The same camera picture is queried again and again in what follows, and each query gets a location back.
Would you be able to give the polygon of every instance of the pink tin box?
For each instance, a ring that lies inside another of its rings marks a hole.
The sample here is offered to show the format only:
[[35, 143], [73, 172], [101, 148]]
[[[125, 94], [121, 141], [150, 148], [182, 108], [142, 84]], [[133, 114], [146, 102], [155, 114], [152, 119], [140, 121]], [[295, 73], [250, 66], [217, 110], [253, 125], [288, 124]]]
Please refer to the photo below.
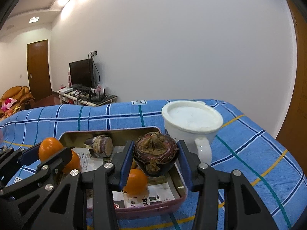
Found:
[[[102, 130], [102, 131], [72, 131], [65, 132], [60, 137], [60, 142], [66, 147], [85, 147], [84, 141], [90, 137], [100, 134], [106, 134], [113, 140], [113, 146], [124, 146], [127, 140], [136, 141], [139, 136], [148, 132], [160, 131], [157, 127], [141, 127], [131, 129], [118, 130]], [[140, 207], [125, 207], [118, 208], [115, 205], [115, 211], [118, 219], [139, 219], [154, 217], [161, 214], [172, 213], [177, 211], [187, 197], [187, 187], [184, 184], [183, 178], [175, 164], [168, 172], [168, 178], [171, 179], [172, 189], [175, 190], [176, 197], [173, 200], [146, 205]], [[92, 207], [87, 207], [87, 218], [92, 217]]]

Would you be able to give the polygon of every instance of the newspaper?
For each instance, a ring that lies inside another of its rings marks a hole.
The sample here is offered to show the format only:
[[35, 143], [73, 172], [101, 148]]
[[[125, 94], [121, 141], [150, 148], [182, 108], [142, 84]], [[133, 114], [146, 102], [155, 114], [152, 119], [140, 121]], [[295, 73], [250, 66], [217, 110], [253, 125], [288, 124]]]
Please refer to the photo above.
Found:
[[[123, 146], [116, 146], [109, 159], [95, 158], [90, 155], [87, 148], [73, 148], [73, 151], [80, 157], [81, 172], [88, 172], [98, 169], [105, 162], [110, 162], [113, 155], [122, 151]], [[147, 191], [137, 196], [131, 196], [127, 193], [113, 191], [113, 200], [115, 208], [133, 208], [144, 207], [148, 205], [159, 204], [174, 199], [178, 199], [180, 196], [177, 193], [176, 188], [172, 182], [169, 174], [164, 177], [150, 178]], [[92, 190], [87, 191], [87, 208], [93, 208], [93, 194]]]

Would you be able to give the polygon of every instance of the tv stand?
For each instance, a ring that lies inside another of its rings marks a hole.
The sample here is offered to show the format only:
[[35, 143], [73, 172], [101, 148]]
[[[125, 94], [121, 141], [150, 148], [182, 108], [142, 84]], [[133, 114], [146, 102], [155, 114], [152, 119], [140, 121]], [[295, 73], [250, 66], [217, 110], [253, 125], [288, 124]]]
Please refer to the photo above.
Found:
[[88, 98], [76, 98], [72, 95], [68, 94], [64, 94], [61, 92], [56, 92], [57, 94], [59, 94], [59, 100], [61, 102], [61, 104], [68, 104], [69, 103], [69, 99], [72, 100], [74, 102], [74, 104], [77, 105], [87, 105], [87, 106], [101, 106], [101, 105], [105, 105], [105, 104], [109, 104], [109, 103], [116, 103], [117, 101], [117, 96], [115, 95], [110, 95], [110, 94], [106, 94], [105, 99], [102, 99], [100, 102], [95, 102], [95, 101], [88, 101]]

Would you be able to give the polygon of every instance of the ceiling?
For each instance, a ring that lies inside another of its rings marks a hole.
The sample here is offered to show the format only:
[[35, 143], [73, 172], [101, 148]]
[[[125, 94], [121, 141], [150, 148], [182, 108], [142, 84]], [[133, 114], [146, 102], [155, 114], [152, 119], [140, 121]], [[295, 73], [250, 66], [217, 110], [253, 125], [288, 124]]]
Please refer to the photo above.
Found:
[[[58, 1], [20, 0], [0, 30], [0, 38], [27, 27], [52, 23], [65, 6], [65, 4], [58, 3]], [[38, 22], [29, 23], [30, 18], [38, 16]]]

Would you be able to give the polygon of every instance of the white mug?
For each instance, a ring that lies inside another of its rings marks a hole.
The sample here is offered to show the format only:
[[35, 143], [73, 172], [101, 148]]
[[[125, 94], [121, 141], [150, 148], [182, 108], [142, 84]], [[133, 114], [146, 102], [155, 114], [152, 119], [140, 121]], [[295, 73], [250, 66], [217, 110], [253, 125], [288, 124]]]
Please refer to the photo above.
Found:
[[211, 164], [211, 143], [223, 125], [222, 115], [202, 101], [179, 100], [162, 108], [165, 131], [175, 141], [184, 140], [202, 163]]

